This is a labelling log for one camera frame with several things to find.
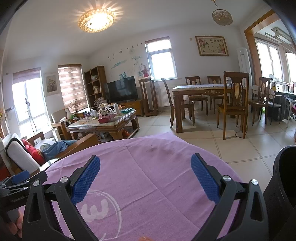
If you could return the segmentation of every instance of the window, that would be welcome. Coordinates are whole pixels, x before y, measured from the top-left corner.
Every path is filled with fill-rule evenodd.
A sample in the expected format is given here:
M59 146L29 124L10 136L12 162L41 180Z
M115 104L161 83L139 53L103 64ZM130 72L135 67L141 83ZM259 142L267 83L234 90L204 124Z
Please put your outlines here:
M69 103L75 99L81 102L79 110L88 108L81 64L58 65L58 73L65 108L73 112Z
M296 82L296 55L293 53L286 53L290 81Z
M40 68L14 73L12 94L21 136L50 131Z
M283 80L278 48L269 43L260 41L257 41L257 47L260 57L262 77L269 78L269 75L272 74L275 78Z
M146 51L151 75L155 80L177 78L169 37L146 41Z

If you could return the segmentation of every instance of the black bucket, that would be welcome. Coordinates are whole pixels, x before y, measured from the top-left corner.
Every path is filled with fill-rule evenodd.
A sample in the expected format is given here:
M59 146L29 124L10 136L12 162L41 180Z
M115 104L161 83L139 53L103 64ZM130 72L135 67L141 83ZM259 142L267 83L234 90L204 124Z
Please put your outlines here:
M296 146L283 148L274 161L274 173L265 189L269 240L296 240Z

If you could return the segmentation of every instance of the blue garment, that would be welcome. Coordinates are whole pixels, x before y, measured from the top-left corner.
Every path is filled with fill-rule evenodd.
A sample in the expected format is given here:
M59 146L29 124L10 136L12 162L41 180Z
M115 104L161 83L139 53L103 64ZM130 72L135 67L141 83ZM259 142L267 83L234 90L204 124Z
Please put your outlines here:
M66 148L76 141L59 141L51 145L50 147L44 149L43 155L46 161L53 159L57 154L66 150Z

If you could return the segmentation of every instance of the illuminated ceiling lamp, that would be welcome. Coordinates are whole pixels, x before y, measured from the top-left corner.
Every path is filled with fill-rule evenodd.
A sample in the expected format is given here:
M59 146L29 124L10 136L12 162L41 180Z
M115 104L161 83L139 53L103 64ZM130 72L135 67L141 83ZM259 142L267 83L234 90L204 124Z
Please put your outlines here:
M215 11L213 11L213 13L212 13L213 20L215 21L215 23L219 24L221 26L227 26L227 25L232 24L233 19L232 19L231 14L224 9L219 9L215 0L212 0L212 1L215 3L215 5L217 7L217 9Z
M115 17L109 9L92 9L81 15L78 26L85 32L96 33L110 27Z

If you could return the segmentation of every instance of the flat screen tv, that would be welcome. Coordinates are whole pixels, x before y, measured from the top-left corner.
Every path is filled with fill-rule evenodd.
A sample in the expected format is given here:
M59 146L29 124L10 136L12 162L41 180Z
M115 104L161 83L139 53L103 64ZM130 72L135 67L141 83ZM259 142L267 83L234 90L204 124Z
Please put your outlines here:
M109 103L118 103L138 99L135 77L132 76L107 83L106 95Z

